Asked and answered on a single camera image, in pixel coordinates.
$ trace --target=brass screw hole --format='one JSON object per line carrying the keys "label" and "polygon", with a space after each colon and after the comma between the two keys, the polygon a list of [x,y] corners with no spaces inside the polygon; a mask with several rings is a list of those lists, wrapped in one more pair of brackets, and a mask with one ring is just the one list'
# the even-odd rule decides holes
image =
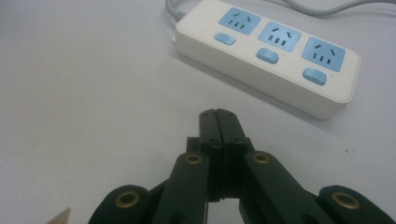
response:
{"label": "brass screw hole", "polygon": [[261,163],[261,164],[265,164],[268,161],[270,161],[270,158],[267,155],[263,155],[263,154],[255,154],[253,156],[253,160],[255,162]]}
{"label": "brass screw hole", "polygon": [[139,194],[134,190],[124,191],[116,199],[118,208],[130,208],[135,206],[140,200]]}
{"label": "brass screw hole", "polygon": [[344,192],[335,192],[332,194],[332,199],[339,205],[347,209],[358,209],[361,207],[359,201],[351,195]]}
{"label": "brass screw hole", "polygon": [[202,158],[200,156],[197,155],[190,155],[186,157],[186,161],[189,164],[199,164],[202,161]]}

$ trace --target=white power strip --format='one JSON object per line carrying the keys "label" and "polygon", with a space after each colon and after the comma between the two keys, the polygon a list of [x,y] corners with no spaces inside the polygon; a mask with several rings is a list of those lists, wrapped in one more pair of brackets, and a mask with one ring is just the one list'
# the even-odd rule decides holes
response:
{"label": "white power strip", "polygon": [[177,50],[318,118],[352,99],[361,59],[350,49],[221,1],[178,24]]}

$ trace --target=gray cable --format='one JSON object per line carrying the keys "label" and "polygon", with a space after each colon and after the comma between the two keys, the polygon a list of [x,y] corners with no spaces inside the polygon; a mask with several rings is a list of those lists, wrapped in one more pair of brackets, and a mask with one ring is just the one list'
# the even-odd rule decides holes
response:
{"label": "gray cable", "polygon": [[369,3],[396,4],[396,0],[355,0],[352,2],[345,3],[343,5],[340,5],[338,7],[330,8],[327,10],[319,10],[319,9],[313,9],[310,7],[305,7],[294,0],[282,0],[282,1],[287,3],[289,6],[291,6],[292,8],[294,8],[297,11],[300,11],[307,15],[316,16],[316,17],[330,16],[332,14],[346,10],[348,8],[356,7],[356,6],[360,6],[360,5],[364,5],[364,4],[369,4]]}
{"label": "gray cable", "polygon": [[185,12],[178,11],[172,6],[172,0],[165,1],[166,10],[168,10],[169,14],[175,18],[175,21],[180,21],[186,16]]}

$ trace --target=white desk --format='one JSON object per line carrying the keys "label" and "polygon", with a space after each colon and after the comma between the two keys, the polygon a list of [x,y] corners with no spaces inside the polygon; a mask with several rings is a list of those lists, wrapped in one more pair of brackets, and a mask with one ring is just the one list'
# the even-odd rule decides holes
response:
{"label": "white desk", "polygon": [[[45,223],[71,207],[70,223],[87,223],[111,190],[152,189],[209,108],[233,111],[305,189],[346,186],[396,219],[396,6],[315,19],[228,2],[358,52],[347,109],[313,119],[184,58],[163,1],[1,1],[0,222]],[[209,209],[208,223],[242,223],[237,200]]]}

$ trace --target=blue outlet faceplate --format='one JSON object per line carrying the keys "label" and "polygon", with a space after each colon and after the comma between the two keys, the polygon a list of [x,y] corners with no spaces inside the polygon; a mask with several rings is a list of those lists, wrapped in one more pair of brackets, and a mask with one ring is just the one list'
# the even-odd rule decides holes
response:
{"label": "blue outlet faceplate", "polygon": [[270,21],[259,35],[259,40],[291,52],[300,37],[300,32]]}
{"label": "blue outlet faceplate", "polygon": [[308,61],[339,72],[346,51],[314,37],[310,37],[303,51],[303,58]]}
{"label": "blue outlet faceplate", "polygon": [[219,24],[240,32],[244,35],[250,35],[251,32],[259,24],[261,18],[241,10],[236,7],[232,7],[219,21]]}

